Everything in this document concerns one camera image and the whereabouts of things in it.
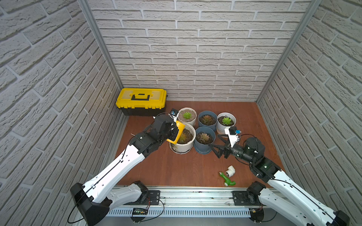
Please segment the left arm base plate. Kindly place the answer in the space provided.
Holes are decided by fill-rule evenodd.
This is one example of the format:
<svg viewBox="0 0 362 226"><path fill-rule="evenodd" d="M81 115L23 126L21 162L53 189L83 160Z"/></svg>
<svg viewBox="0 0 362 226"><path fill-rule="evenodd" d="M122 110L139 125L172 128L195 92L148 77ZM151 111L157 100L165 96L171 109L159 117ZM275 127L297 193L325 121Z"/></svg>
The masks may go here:
<svg viewBox="0 0 362 226"><path fill-rule="evenodd" d="M135 202L129 202L125 205L159 205L160 190L149 190L147 193L142 193L140 198Z"/></svg>

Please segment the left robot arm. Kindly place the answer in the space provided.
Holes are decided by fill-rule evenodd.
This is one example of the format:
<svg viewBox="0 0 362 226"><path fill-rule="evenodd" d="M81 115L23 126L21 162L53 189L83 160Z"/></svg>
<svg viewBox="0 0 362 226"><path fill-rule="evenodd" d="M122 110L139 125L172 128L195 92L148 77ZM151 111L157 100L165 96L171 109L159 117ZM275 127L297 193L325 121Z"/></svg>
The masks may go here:
<svg viewBox="0 0 362 226"><path fill-rule="evenodd" d="M160 113L144 131L133 136L125 150L103 171L84 184L70 188L74 207L89 226L101 222L110 210L123 204L144 201L148 189L140 181L114 190L115 185L137 164L158 150L166 141L177 143L184 124L177 121L178 111Z"/></svg>

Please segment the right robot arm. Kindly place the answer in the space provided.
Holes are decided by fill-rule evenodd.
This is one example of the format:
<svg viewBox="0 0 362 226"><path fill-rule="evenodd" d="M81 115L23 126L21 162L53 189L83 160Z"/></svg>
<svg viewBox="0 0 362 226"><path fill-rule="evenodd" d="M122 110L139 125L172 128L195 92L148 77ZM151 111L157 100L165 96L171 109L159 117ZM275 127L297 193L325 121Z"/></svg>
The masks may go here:
<svg viewBox="0 0 362 226"><path fill-rule="evenodd" d="M218 135L223 145L210 144L217 157L229 157L248 162L256 181L248 193L298 226L348 226L350 217L334 211L295 183L277 164L264 156L265 147L257 138L238 144L237 135Z"/></svg>

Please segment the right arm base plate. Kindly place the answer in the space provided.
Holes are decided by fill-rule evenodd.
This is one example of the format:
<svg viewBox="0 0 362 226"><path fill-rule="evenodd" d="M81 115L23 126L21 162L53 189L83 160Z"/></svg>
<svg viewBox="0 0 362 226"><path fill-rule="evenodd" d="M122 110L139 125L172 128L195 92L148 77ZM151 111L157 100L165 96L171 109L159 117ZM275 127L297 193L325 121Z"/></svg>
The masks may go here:
<svg viewBox="0 0 362 226"><path fill-rule="evenodd" d="M235 206L262 206L259 196L249 191L232 191Z"/></svg>

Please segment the white pipe elbow fitting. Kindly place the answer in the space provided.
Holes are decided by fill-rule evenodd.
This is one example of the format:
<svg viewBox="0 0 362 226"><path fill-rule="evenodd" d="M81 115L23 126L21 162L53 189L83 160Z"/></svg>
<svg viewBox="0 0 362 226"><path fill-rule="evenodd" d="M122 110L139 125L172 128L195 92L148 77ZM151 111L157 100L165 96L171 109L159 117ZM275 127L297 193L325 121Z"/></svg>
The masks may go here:
<svg viewBox="0 0 362 226"><path fill-rule="evenodd" d="M233 175L235 175L236 170L235 168L231 165L228 167L227 171L226 171L226 175L228 178L232 177Z"/></svg>

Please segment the yellow watering can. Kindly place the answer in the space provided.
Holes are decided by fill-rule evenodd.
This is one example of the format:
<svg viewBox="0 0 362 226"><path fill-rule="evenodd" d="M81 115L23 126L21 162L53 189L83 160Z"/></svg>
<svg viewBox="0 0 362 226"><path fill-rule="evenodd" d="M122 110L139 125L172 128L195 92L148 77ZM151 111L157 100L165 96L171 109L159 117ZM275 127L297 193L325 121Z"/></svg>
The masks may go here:
<svg viewBox="0 0 362 226"><path fill-rule="evenodd" d="M180 121L173 122L171 126L171 135L167 139L167 142L177 144L184 129L185 125Z"/></svg>

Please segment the large white pot succulent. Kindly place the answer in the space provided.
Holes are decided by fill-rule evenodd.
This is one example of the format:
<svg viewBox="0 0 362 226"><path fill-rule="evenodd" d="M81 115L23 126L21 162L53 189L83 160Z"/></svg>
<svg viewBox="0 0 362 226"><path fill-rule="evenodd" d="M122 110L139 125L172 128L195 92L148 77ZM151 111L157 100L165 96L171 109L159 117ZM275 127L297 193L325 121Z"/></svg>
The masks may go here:
<svg viewBox="0 0 362 226"><path fill-rule="evenodd" d="M185 154L192 149L195 138L196 132L194 127L186 123L178 142L176 144L169 144L170 149L174 153Z"/></svg>

